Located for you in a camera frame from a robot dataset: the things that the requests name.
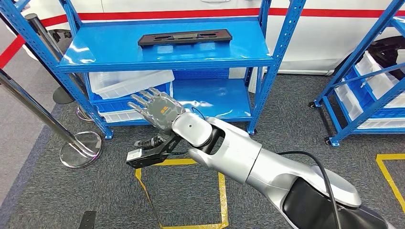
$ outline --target robot finger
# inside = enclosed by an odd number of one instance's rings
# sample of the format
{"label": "robot finger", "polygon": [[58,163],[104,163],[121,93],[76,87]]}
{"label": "robot finger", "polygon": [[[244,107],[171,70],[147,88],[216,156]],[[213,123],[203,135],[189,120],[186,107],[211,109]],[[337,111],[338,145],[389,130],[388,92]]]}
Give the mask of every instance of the robot finger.
{"label": "robot finger", "polygon": [[151,99],[153,97],[153,95],[145,90],[140,91],[139,93],[141,93],[145,98],[147,99]]}
{"label": "robot finger", "polygon": [[150,87],[148,88],[149,91],[151,91],[154,95],[159,95],[161,93],[161,91],[159,91],[158,89],[154,88],[154,87]]}
{"label": "robot finger", "polygon": [[142,108],[141,108],[140,106],[136,105],[136,104],[133,103],[133,102],[128,102],[127,104],[128,104],[129,107],[131,107],[132,109],[134,109],[136,112],[141,113]]}
{"label": "robot finger", "polygon": [[136,94],[132,94],[131,98],[136,100],[139,104],[141,104],[144,107],[147,107],[148,102],[146,100],[144,100],[142,97],[137,96]]}

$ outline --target yellow floor tape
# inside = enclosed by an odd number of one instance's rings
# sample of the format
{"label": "yellow floor tape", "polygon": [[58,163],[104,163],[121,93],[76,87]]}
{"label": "yellow floor tape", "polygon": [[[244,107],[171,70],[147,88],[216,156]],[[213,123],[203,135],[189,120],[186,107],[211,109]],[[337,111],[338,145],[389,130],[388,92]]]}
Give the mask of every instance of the yellow floor tape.
{"label": "yellow floor tape", "polygon": [[395,197],[399,201],[399,204],[402,206],[402,211],[405,213],[405,201],[404,197],[402,197],[401,192],[399,191],[398,187],[395,185],[390,173],[387,170],[387,167],[384,165],[384,160],[405,160],[405,154],[377,154],[375,159],[377,161],[378,166],[381,169],[385,179],[387,180],[388,184],[390,185]]}
{"label": "yellow floor tape", "polygon": [[[155,164],[154,166],[183,166],[183,165],[194,165],[195,162],[193,159],[184,158],[184,159],[167,159],[162,163]],[[158,214],[150,200],[148,190],[143,184],[141,169],[135,169],[135,178],[139,181],[143,190],[145,191],[146,197],[149,201],[150,206],[152,207],[153,213],[158,219],[158,224],[161,229],[223,229],[226,228],[228,223],[228,204],[226,200],[226,188],[225,188],[225,176],[221,173],[218,173],[218,184],[219,184],[219,201],[221,206],[221,223],[217,224],[205,224],[205,225],[187,225],[187,226],[163,226],[159,220]]]}

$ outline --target red stripe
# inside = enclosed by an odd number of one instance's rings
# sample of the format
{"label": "red stripe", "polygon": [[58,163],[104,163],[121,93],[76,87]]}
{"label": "red stripe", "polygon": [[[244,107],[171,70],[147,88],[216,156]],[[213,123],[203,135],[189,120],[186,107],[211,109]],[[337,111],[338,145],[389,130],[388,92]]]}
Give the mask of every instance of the red stripe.
{"label": "red stripe", "polygon": [[[304,9],[304,17],[338,17],[338,18],[378,18],[383,10],[331,10]],[[259,8],[223,9],[223,10],[175,10],[147,12],[109,12],[109,13],[79,13],[82,20],[137,20],[164,18],[200,18],[200,17],[231,17],[252,16],[259,13]],[[284,16],[286,8],[270,8],[269,15]],[[405,10],[400,10],[397,16],[405,16]],[[41,20],[44,26],[67,22],[66,15],[59,15]]]}
{"label": "red stripe", "polygon": [[64,14],[64,15],[59,15],[59,16],[55,16],[55,17],[51,17],[51,18],[42,19],[41,22],[42,22],[42,25],[47,27],[47,26],[57,25],[60,23],[67,22],[67,17]]}
{"label": "red stripe", "polygon": [[0,68],[4,68],[18,50],[25,44],[24,38],[18,35],[16,39],[0,55]]}

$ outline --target blue shelf rack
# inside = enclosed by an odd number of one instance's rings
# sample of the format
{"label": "blue shelf rack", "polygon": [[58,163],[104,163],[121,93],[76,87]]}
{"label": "blue shelf rack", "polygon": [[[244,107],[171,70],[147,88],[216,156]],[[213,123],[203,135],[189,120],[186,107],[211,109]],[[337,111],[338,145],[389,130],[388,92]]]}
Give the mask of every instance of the blue shelf rack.
{"label": "blue shelf rack", "polygon": [[[60,62],[52,56],[28,22],[21,16],[21,0],[0,0],[0,11],[18,33],[34,49],[75,100],[103,131],[106,139],[113,136],[110,126],[146,125],[145,120],[107,123],[89,102],[92,96],[82,92],[69,73],[137,71],[137,70],[207,70],[246,67],[244,79],[175,80],[174,98],[187,106],[197,106],[205,116],[228,122],[249,122],[247,131],[255,127],[280,68],[294,29],[306,0],[291,0],[274,52],[266,45],[268,10],[271,0],[262,0],[256,17],[198,18],[177,20],[146,20],[89,22],[80,20],[70,0],[59,0],[66,12],[73,41]],[[233,39],[229,44],[199,43],[195,45],[137,46],[143,34],[173,31],[228,29]],[[247,87],[253,67],[258,67],[256,95],[251,105]],[[262,67],[267,73],[262,77]]]}
{"label": "blue shelf rack", "polygon": [[[351,53],[347,60],[343,63],[341,68],[333,76],[332,80],[327,84],[323,91],[318,95],[318,97],[311,104],[313,107],[321,107],[323,103],[326,111],[328,112],[333,125],[337,131],[335,136],[330,136],[327,138],[326,143],[332,146],[339,146],[339,142],[351,134],[405,134],[405,128],[376,128],[376,129],[359,129],[358,127],[370,118],[381,118],[381,117],[404,117],[403,108],[384,108],[388,103],[395,99],[405,90],[405,78],[400,80],[393,88],[386,92],[380,99],[376,99],[373,96],[370,88],[366,85],[362,91],[353,90],[354,94],[358,97],[360,101],[363,113],[361,113],[357,118],[351,120],[348,116],[348,111],[345,106],[340,102],[337,97],[334,88],[348,84],[353,88],[354,85],[360,85],[364,82],[366,78],[379,75],[381,73],[390,72],[396,69],[405,67],[405,63],[396,64],[391,67],[384,68],[373,73],[366,75],[359,75],[356,71],[354,65],[362,57],[363,53],[374,41],[378,34],[380,34],[386,27],[396,28],[403,36],[405,36],[405,17],[395,17],[398,10],[404,4],[405,0],[393,0],[387,7],[387,9],[382,13],[380,18],[366,34],[360,44]],[[343,112],[347,125],[342,127],[336,117],[332,106],[328,100],[330,95],[334,95],[336,98],[341,111]]]}

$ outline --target black tray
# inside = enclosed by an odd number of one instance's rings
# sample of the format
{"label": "black tray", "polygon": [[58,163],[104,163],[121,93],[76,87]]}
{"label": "black tray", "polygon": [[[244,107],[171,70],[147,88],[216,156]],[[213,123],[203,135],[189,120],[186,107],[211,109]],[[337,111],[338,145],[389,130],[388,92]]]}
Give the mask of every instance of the black tray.
{"label": "black tray", "polygon": [[230,42],[232,35],[227,29],[170,32],[143,35],[138,45],[141,47],[162,44],[193,44],[198,42]]}

